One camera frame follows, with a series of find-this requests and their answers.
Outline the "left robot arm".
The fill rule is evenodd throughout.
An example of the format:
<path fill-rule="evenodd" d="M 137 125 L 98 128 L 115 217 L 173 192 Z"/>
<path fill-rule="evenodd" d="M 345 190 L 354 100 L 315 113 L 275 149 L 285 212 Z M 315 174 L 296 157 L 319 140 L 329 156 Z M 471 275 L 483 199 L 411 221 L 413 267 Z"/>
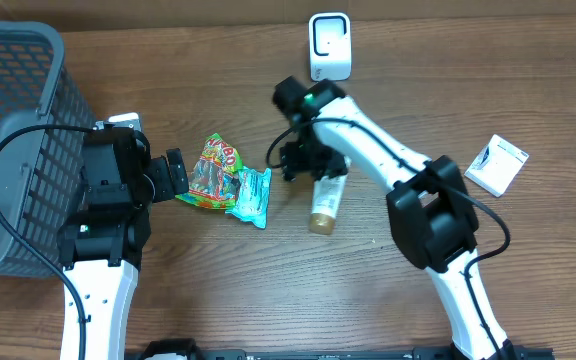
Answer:
<path fill-rule="evenodd" d="M 189 188 L 179 149 L 152 157 L 145 135 L 105 125 L 83 138 L 83 205 L 58 230 L 63 359 L 121 359 L 153 204 Z"/>

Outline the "teal tissue packet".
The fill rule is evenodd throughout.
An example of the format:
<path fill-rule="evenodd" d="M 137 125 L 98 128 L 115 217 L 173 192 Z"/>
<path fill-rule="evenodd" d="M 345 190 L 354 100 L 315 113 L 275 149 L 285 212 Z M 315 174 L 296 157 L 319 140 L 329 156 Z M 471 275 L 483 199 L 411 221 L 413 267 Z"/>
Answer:
<path fill-rule="evenodd" d="M 272 171 L 264 172 L 243 167 L 238 171 L 240 187 L 235 205 L 225 211 L 242 222 L 250 222 L 259 229 L 267 225 Z"/>

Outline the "colourful Haribo candy bag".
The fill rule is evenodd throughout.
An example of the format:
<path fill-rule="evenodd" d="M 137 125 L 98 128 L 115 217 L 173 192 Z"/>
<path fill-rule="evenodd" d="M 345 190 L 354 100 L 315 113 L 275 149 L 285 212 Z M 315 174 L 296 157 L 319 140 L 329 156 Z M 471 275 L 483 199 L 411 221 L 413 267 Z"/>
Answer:
<path fill-rule="evenodd" d="M 199 160 L 188 176 L 189 190 L 178 200 L 205 208 L 227 210 L 235 206 L 243 162 L 238 151 L 218 134 L 207 137 Z"/>

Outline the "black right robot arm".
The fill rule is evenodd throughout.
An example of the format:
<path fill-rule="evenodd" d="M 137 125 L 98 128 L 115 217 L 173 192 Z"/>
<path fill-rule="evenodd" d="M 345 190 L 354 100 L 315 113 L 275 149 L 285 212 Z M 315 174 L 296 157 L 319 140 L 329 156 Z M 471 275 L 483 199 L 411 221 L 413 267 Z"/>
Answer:
<path fill-rule="evenodd" d="M 320 181 L 357 166 L 385 194 L 390 232 L 404 257 L 425 271 L 442 302 L 457 359 L 513 359 L 515 348 L 495 318 L 479 263 L 507 249 L 481 255 L 477 210 L 501 228 L 505 222 L 472 198 L 457 164 L 435 160 L 398 142 L 368 118 L 353 98 L 330 80 L 307 88 L 294 77 L 276 85 L 272 102 L 289 121 L 294 141 L 279 135 L 269 149 L 285 180 L 307 173 Z"/>

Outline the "white tube with gold cap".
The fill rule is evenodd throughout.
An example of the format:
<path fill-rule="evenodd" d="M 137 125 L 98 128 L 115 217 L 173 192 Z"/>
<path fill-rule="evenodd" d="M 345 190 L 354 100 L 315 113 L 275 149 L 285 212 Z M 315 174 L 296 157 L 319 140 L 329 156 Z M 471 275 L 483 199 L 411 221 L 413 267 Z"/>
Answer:
<path fill-rule="evenodd" d="M 309 231 L 320 235 L 331 235 L 335 228 L 348 175 L 324 176 L 314 182 Z"/>

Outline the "white Hansaplast plaster box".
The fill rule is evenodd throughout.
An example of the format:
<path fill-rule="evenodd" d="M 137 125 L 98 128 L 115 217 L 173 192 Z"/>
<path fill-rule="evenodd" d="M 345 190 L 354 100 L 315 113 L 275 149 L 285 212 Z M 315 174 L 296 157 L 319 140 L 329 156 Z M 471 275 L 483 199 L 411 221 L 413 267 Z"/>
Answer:
<path fill-rule="evenodd" d="M 501 197 L 528 159 L 528 153 L 494 134 L 465 176 L 493 196 Z"/>

